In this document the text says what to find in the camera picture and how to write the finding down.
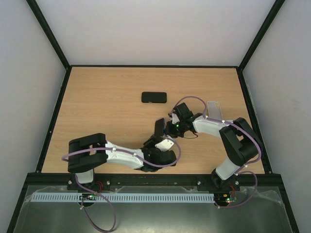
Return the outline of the smartphone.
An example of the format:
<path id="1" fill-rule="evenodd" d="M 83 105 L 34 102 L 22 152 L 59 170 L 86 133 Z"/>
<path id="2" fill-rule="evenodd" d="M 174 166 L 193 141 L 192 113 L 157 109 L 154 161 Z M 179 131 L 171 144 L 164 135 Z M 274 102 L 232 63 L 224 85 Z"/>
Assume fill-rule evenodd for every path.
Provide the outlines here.
<path id="1" fill-rule="evenodd" d="M 154 138 L 156 141 L 161 141 L 165 129 L 165 119 L 161 118 L 155 122 Z"/>

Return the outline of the white phone case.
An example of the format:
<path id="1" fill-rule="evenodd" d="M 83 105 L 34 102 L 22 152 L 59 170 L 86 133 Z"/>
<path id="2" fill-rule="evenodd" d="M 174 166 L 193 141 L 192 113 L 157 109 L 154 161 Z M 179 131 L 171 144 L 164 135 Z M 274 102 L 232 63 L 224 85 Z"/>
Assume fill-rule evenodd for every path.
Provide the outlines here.
<path id="1" fill-rule="evenodd" d="M 207 101 L 207 115 L 209 118 L 222 120 L 222 111 L 219 101 L 210 100 Z"/>

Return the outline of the black phone case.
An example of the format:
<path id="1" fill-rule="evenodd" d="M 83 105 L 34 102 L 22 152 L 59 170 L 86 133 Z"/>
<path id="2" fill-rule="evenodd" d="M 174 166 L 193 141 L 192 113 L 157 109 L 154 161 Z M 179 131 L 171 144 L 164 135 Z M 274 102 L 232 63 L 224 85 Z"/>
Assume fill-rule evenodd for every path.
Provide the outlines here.
<path id="1" fill-rule="evenodd" d="M 143 103 L 166 103 L 166 92 L 142 92 L 141 102 Z"/>

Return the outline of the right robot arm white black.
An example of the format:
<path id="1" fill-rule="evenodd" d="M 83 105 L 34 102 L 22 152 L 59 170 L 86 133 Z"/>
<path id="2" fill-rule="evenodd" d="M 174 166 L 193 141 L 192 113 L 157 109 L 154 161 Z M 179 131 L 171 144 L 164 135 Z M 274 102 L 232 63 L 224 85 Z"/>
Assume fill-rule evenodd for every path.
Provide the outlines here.
<path id="1" fill-rule="evenodd" d="M 224 190 L 237 181 L 238 172 L 255 156 L 261 158 L 262 142 L 248 124 L 240 117 L 233 121 L 214 119 L 202 113 L 193 114 L 183 102 L 168 114 L 165 134 L 172 138 L 184 137 L 185 132 L 205 133 L 222 140 L 227 158 L 211 173 L 215 189 Z"/>

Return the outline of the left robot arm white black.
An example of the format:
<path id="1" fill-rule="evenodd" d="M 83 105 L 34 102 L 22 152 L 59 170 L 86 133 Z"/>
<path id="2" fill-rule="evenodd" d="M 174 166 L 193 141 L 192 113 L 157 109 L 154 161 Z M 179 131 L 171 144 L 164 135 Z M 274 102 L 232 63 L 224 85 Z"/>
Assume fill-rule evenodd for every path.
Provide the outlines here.
<path id="1" fill-rule="evenodd" d="M 94 169 L 105 163 L 127 166 L 143 172 L 156 172 L 175 166 L 181 156 L 171 148 L 175 141 L 170 137 L 152 135 L 140 149 L 117 146 L 106 139 L 104 133 L 96 133 L 69 142 L 69 153 L 62 157 L 68 163 L 68 172 L 77 176 L 80 184 L 94 182 Z"/>

